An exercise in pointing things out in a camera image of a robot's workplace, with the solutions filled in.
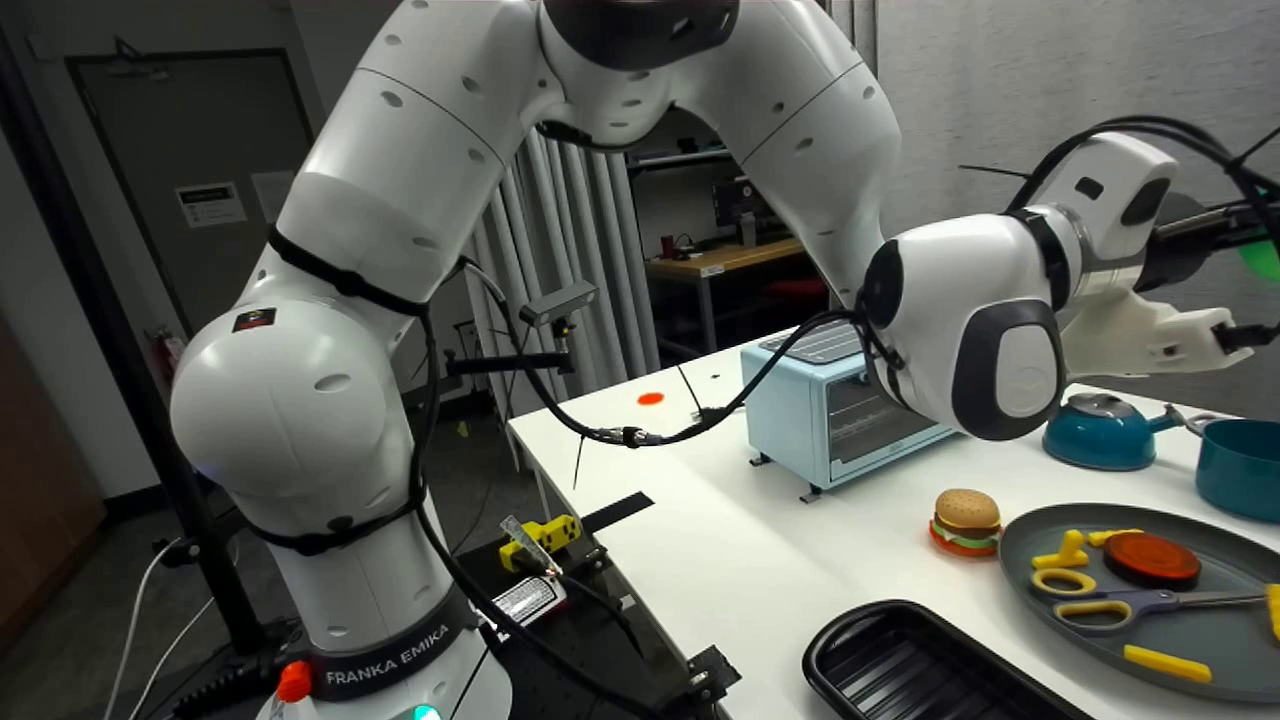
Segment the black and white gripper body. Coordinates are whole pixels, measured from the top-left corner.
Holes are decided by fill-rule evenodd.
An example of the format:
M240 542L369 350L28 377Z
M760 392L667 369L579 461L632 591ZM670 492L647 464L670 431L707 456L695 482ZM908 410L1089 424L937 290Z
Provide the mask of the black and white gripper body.
M1090 264L1061 314L1070 381L1145 381L1220 372L1277 339L1271 324L1238 324L1228 306L1175 306L1153 286L1190 280L1207 254L1267 244L1277 204L1245 198L1154 220L1137 254Z

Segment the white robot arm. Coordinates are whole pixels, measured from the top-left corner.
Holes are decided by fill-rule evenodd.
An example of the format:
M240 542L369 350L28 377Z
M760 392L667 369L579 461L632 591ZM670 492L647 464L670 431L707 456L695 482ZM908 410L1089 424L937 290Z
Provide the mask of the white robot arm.
M529 138L623 153L695 115L810 254L882 397L979 440L1090 377L1220 372L1260 348L1170 306L1154 211L1205 127L1114 115L997 206L882 220L888 93L820 0L401 0L297 168L242 290L182 348L182 461L268 542L305 649L254 720L509 720L517 619L451 560L395 357L471 270L521 305L559 244L480 227Z

